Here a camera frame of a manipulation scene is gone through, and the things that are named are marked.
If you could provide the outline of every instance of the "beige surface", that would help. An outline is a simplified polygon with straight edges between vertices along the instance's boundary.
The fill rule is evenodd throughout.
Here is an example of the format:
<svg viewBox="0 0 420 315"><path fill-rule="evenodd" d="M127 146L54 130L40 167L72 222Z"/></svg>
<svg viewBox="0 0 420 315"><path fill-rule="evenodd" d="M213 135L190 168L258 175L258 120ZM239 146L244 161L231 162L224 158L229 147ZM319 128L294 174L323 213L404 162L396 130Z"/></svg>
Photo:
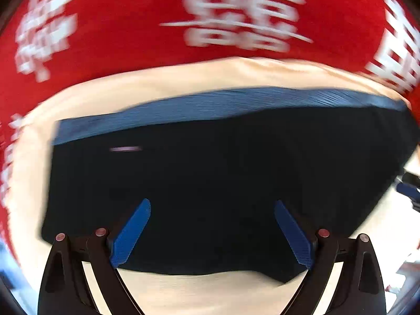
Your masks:
<svg viewBox="0 0 420 315"><path fill-rule="evenodd" d="M13 152L13 175L6 204L13 245L30 284L39 287L50 249L38 234L45 211L50 143L57 120L116 112L139 103L195 92L252 86L333 86L402 99L381 84L324 65L244 58L128 72L63 90L24 118L24 129ZM419 227L420 214L411 209L410 201L390 191L355 235L361 232L370 235L386 280L417 245ZM87 275L91 283L92 275ZM302 278L281 286L255 272L162 276L122 270L121 276L150 315L278 314ZM99 291L93 287L92 292L97 295ZM100 310L108 314L103 301L98 303ZM325 303L321 302L317 313Z"/></svg>

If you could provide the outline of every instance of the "folded black fabric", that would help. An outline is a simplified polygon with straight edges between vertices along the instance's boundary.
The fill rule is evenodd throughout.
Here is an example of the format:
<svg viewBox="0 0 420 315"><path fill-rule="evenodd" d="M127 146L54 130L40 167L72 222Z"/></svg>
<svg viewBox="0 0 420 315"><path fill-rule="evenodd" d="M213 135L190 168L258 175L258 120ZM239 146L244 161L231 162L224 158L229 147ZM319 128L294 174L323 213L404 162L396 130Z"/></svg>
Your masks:
<svg viewBox="0 0 420 315"><path fill-rule="evenodd" d="M150 220L122 267L163 274L254 270L282 282L299 265L274 218L295 206L349 236L418 141L410 112L381 107L267 109L104 133L53 148L41 235L111 227L129 204Z"/></svg>

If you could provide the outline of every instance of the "black cloth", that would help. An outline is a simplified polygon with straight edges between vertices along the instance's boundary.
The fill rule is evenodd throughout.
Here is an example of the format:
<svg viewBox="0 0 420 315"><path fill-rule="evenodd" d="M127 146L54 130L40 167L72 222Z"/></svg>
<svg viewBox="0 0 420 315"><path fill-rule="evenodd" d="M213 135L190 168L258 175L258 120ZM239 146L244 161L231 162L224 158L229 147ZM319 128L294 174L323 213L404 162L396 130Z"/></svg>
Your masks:
<svg viewBox="0 0 420 315"><path fill-rule="evenodd" d="M175 275L253 270L287 282L297 263L274 218L295 206L350 236L418 141L408 111L288 108L150 125L54 146L41 230L88 235L148 198L151 217L123 268ZM110 148L139 146L141 151Z"/></svg>

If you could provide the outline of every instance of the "metal screw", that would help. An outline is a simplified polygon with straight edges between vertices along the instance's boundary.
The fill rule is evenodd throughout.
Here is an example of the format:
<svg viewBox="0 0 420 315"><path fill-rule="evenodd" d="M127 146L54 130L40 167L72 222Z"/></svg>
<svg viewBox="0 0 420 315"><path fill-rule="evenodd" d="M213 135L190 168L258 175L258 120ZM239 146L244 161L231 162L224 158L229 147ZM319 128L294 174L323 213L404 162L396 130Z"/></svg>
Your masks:
<svg viewBox="0 0 420 315"><path fill-rule="evenodd" d="M62 241L64 238L66 237L66 235L64 233L59 233L58 235L55 236L55 240L56 241Z"/></svg>
<svg viewBox="0 0 420 315"><path fill-rule="evenodd" d="M328 238L330 236L330 231L322 228L318 231L318 234L320 235L320 237Z"/></svg>
<svg viewBox="0 0 420 315"><path fill-rule="evenodd" d="M362 233L362 234L360 235L360 240L361 240L362 242L367 243L367 242L369 241L369 237L367 236L367 234Z"/></svg>
<svg viewBox="0 0 420 315"><path fill-rule="evenodd" d="M98 237L102 237L103 235L106 235L106 228L103 228L103 227L98 228L98 229L95 231L95 234L96 234Z"/></svg>

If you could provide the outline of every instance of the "cream-colored cloth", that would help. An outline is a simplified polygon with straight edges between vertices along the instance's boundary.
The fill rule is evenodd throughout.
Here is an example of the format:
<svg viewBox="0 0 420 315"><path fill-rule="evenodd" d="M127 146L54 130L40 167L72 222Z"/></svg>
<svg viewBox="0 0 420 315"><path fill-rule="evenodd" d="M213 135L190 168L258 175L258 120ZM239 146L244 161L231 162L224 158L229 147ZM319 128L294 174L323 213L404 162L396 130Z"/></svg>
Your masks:
<svg viewBox="0 0 420 315"><path fill-rule="evenodd" d="M23 119L23 129L13 151L13 173L5 202L10 211L9 227L15 252L30 284L39 288L50 250L50 245L39 233L57 120L117 112L174 96L254 86L334 87L404 100L394 90L368 78L325 65L245 58L127 72L63 90ZM420 214L411 209L408 198L390 190L354 235L362 232L373 241L386 281L417 245ZM208 276L163 276L127 270L120 273L148 315L169 312L176 315L279 314L303 277L281 285L256 272L223 272ZM99 309L104 315L109 314L89 269L87 278L93 285L93 295L99 300ZM332 284L327 290L317 314L323 314L328 306Z"/></svg>

